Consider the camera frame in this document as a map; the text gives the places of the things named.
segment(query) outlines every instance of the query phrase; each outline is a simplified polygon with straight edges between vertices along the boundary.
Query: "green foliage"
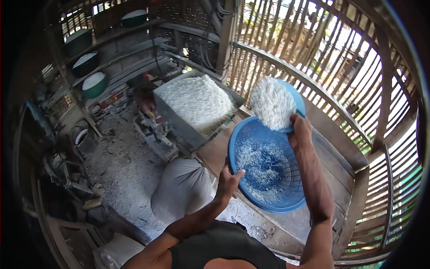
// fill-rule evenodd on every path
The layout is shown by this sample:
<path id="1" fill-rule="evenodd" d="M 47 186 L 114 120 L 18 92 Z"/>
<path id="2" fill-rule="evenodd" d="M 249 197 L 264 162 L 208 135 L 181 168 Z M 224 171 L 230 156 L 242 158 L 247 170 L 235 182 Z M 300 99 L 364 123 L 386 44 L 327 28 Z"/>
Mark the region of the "green foliage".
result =
<path id="1" fill-rule="evenodd" d="M 350 269 L 379 269 L 384 262 L 385 262 L 385 260 L 380 261 L 378 263 L 374 263 L 374 264 L 351 267 Z"/>

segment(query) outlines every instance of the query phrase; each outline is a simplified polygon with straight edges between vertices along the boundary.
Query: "dirty floor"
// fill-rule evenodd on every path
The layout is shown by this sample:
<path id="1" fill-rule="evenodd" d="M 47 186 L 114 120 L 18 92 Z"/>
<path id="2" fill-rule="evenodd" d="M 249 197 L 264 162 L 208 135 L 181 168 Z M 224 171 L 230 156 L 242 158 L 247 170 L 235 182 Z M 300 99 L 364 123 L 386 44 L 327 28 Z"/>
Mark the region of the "dirty floor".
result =
<path id="1" fill-rule="evenodd" d="M 104 116 L 98 126 L 108 139 L 85 156 L 85 165 L 91 183 L 102 183 L 106 190 L 102 195 L 103 204 L 154 240 L 168 225 L 157 220 L 151 210 L 151 195 L 166 163 L 136 131 L 133 118 L 130 108 Z M 301 244 L 240 199 L 232 198 L 217 219 L 243 224 L 251 236 L 271 248 L 289 253 L 302 250 Z"/>

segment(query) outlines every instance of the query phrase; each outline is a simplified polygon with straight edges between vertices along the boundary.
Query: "right hand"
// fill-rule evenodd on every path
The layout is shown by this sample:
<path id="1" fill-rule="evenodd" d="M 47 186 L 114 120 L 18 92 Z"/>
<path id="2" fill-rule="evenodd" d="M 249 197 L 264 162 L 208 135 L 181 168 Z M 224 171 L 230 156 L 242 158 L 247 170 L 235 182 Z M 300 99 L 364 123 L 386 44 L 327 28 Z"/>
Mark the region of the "right hand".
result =
<path id="1" fill-rule="evenodd" d="M 294 126 L 294 132 L 287 136 L 293 150 L 312 145 L 312 126 L 309 120 L 295 113 L 291 115 L 290 121 Z"/>

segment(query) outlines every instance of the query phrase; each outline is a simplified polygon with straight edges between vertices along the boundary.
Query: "blue bowl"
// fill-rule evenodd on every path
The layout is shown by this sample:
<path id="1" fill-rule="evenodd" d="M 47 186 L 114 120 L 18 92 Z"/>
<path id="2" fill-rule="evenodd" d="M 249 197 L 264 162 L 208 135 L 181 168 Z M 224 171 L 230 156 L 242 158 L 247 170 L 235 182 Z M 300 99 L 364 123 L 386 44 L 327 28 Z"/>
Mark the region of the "blue bowl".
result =
<path id="1" fill-rule="evenodd" d="M 297 113 L 302 116 L 305 117 L 306 116 L 306 111 L 304 108 L 304 102 L 303 102 L 303 97 L 301 96 L 301 94 L 293 87 L 293 85 L 291 85 L 290 83 L 283 81 L 282 79 L 278 78 L 278 81 L 284 85 L 285 90 L 289 91 L 290 94 L 293 96 L 294 102 L 296 104 L 296 108 L 297 108 Z M 281 130 L 276 130 L 277 132 L 280 133 L 291 133 L 292 131 L 294 131 L 294 128 L 292 125 L 288 126 L 285 129 L 281 129 Z"/>
<path id="2" fill-rule="evenodd" d="M 297 160 L 285 134 L 257 117 L 240 122 L 228 143 L 230 169 L 245 169 L 239 189 L 257 207 L 288 213 L 305 203 Z"/>

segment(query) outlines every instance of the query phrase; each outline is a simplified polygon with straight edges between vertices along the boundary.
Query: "cable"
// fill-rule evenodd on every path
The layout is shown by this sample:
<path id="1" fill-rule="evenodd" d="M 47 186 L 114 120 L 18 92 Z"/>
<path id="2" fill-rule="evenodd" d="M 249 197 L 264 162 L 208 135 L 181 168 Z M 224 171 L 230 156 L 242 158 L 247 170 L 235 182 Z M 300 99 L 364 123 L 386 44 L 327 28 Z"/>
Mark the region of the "cable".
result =
<path id="1" fill-rule="evenodd" d="M 237 5 L 237 3 L 235 1 L 234 2 L 235 3 L 234 4 L 235 7 L 233 8 L 233 11 L 227 11 L 227 10 L 224 10 L 222 8 L 221 3 L 220 3 L 219 0 L 215 0 L 215 1 L 216 1 L 216 3 L 211 3 L 211 6 L 212 6 L 212 11 L 211 12 L 212 12 L 212 14 L 209 16 L 208 26 L 206 27 L 206 30 L 205 30 L 205 32 L 202 35 L 202 40 L 201 40 L 202 42 L 200 42 L 200 58 L 201 58 L 202 63 L 204 63 L 210 69 L 212 69 L 214 71 L 223 71 L 224 72 L 230 66 L 230 61 L 231 61 L 231 58 L 232 58 L 232 55 L 233 55 L 233 51 L 234 51 L 235 48 L 230 45 L 230 56 L 229 56 L 229 59 L 227 61 L 227 64 L 225 64 L 222 69 L 214 68 L 212 66 L 212 64 L 210 63 L 210 61 L 209 61 L 208 47 L 207 47 L 208 46 L 208 37 L 209 37 L 209 27 L 210 27 L 210 24 L 212 23 L 212 18 L 213 18 L 213 15 L 215 13 L 215 6 L 217 6 L 217 10 L 220 13 L 222 13 L 223 15 L 233 15 L 235 13 L 238 13 L 238 5 Z M 217 16 L 219 18 L 221 18 L 221 19 L 224 19 L 224 18 L 221 17 L 221 15 L 218 12 L 217 12 Z"/>
<path id="2" fill-rule="evenodd" d="M 153 28 L 152 24 L 149 25 L 149 35 L 150 35 L 151 40 L 152 40 L 152 48 L 154 50 L 155 62 L 157 64 L 158 70 L 160 71 L 160 78 L 161 78 L 161 81 L 163 83 L 165 83 L 166 82 L 166 78 L 163 75 L 163 71 L 161 70 L 160 64 L 158 63 L 158 59 L 157 59 L 157 47 L 155 46 L 155 40 L 154 40 L 155 39 L 154 38 L 155 34 L 154 34 L 154 28 Z"/>

